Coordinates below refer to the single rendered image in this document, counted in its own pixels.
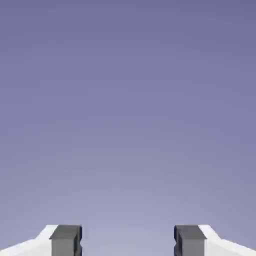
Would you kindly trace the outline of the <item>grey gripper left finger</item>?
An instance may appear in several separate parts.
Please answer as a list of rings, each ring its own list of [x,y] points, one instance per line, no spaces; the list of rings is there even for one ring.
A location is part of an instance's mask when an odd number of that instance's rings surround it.
[[[33,239],[0,250],[0,256],[83,256],[83,229],[77,224],[48,224]]]

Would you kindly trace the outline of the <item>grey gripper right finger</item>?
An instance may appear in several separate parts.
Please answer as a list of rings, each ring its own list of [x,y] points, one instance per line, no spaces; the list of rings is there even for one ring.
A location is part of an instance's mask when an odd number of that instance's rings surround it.
[[[175,225],[173,256],[256,256],[256,249],[222,239],[208,224]]]

